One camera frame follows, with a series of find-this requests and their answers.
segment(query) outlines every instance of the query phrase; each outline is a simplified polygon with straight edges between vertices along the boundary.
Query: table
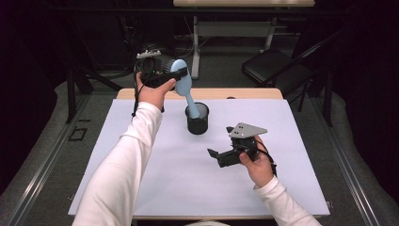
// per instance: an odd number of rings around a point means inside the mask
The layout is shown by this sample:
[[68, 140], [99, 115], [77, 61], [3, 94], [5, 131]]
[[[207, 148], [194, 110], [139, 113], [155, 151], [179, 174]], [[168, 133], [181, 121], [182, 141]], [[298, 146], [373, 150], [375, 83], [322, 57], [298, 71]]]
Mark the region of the table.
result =
[[[75, 215], [90, 176], [125, 131], [133, 110], [133, 93], [132, 89], [122, 89], [114, 100], [70, 215]], [[290, 107], [277, 89], [192, 89], [194, 100], [210, 108], [209, 129], [201, 136], [187, 131], [186, 102], [177, 96], [173, 91], [167, 95], [164, 119], [138, 193], [135, 219], [272, 218], [255, 197], [247, 170], [240, 165], [221, 169], [206, 151], [228, 151], [231, 147], [225, 127], [238, 122], [269, 130], [261, 138], [278, 164], [279, 179], [310, 213], [329, 215]], [[239, 99], [226, 99], [231, 96]], [[297, 181], [299, 176], [306, 183]]]
[[[308, 8], [313, 0], [173, 0], [181, 8]], [[270, 22], [199, 22], [194, 16], [194, 55], [191, 77], [199, 78], [200, 49], [199, 36], [216, 37], [266, 37], [264, 50], [270, 48], [276, 19]]]

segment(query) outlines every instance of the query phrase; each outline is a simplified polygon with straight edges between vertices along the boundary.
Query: plastic spoon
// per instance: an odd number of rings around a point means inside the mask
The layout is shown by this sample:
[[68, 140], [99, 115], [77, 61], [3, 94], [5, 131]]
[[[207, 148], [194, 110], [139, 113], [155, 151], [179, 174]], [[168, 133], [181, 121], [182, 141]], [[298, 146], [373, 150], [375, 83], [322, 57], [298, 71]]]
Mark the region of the plastic spoon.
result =
[[[184, 62], [184, 60], [177, 59], [176, 61], [173, 62], [172, 66], [170, 67], [170, 71], [173, 73], [184, 67], [187, 67], [187, 64]], [[184, 96], [185, 99], [187, 100], [190, 118], [196, 119], [200, 116], [200, 113], [196, 107], [196, 104], [194, 103], [193, 98], [191, 97], [190, 93], [191, 86], [192, 86], [191, 75], [187, 69], [187, 75], [183, 76], [179, 81], [176, 82], [175, 89], [179, 95]]]

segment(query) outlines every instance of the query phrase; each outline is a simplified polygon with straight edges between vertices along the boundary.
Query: black curtain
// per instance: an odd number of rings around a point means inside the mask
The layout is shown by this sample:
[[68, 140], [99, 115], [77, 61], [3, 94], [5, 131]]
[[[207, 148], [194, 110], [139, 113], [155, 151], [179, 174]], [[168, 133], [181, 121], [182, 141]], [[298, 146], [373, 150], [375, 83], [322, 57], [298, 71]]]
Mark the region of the black curtain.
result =
[[65, 69], [25, 1], [0, 3], [0, 194], [35, 145], [56, 106]]
[[334, 56], [339, 60], [336, 60], [333, 90], [346, 102], [360, 155], [381, 186], [399, 203], [398, 3], [318, 0], [315, 8], [346, 10], [349, 15], [308, 20], [294, 54], [343, 28], [334, 48]]

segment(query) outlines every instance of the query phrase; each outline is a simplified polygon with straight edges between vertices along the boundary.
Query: white sleeve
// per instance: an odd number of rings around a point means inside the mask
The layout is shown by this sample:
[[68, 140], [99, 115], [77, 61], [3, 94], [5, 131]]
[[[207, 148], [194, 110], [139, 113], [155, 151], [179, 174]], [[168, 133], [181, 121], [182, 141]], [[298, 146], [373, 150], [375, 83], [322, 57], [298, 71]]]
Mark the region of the white sleeve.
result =
[[279, 226], [288, 225], [320, 225], [293, 197], [287, 188], [275, 176], [266, 186], [254, 188], [255, 194], [275, 218]]
[[140, 181], [161, 120], [156, 106], [138, 104], [127, 131], [88, 182], [73, 225], [131, 225]]

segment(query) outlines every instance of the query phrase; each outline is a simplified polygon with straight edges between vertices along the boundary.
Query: dark background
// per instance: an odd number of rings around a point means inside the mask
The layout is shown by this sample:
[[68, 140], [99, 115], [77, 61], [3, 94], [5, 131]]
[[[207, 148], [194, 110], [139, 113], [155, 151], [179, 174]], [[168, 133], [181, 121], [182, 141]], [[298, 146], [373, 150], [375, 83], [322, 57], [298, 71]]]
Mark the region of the dark background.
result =
[[[172, 8], [172, 0], [116, 2], [66, 0], [60, 6], [101, 8]], [[399, 24], [394, 1], [318, 0], [314, 9], [350, 11], [343, 19], [308, 18], [295, 53], [339, 28], [335, 46], [334, 91], [346, 101], [355, 144], [378, 182], [399, 202], [398, 63]], [[146, 41], [173, 49], [174, 35], [187, 34], [182, 17], [129, 19], [115, 16], [74, 16], [71, 21], [41, 13], [34, 1], [0, 3], [0, 66], [2, 123], [0, 193], [24, 162], [56, 105], [54, 88], [65, 82], [70, 64], [51, 24], [59, 24], [66, 48], [91, 69], [131, 68]]]

